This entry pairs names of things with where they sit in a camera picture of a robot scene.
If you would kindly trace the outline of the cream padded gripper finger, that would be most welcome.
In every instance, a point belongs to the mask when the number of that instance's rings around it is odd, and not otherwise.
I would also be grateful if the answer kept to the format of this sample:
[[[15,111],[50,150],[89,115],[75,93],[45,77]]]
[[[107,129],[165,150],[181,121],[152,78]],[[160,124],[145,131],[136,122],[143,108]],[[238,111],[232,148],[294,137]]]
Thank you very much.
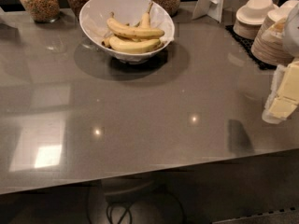
[[[270,86],[270,94],[266,100],[266,103],[264,105],[264,110],[262,113],[262,119],[263,121],[270,123],[270,124],[280,124],[282,119],[274,117],[269,109],[271,104],[274,102],[274,99],[277,95],[278,88],[282,82],[282,79],[284,77],[286,71],[286,67],[283,65],[278,65],[276,71],[273,74],[272,83]]]
[[[282,120],[286,120],[299,106],[299,61],[294,60],[285,67],[284,77],[269,109],[274,117]]]

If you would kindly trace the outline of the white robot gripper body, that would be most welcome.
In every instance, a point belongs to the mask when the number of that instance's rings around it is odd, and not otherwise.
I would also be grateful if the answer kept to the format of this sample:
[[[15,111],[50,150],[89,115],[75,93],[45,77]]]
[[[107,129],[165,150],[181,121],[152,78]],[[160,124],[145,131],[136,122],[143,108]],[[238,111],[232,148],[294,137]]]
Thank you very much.
[[[283,48],[294,58],[299,57],[299,4],[289,13],[282,35]]]

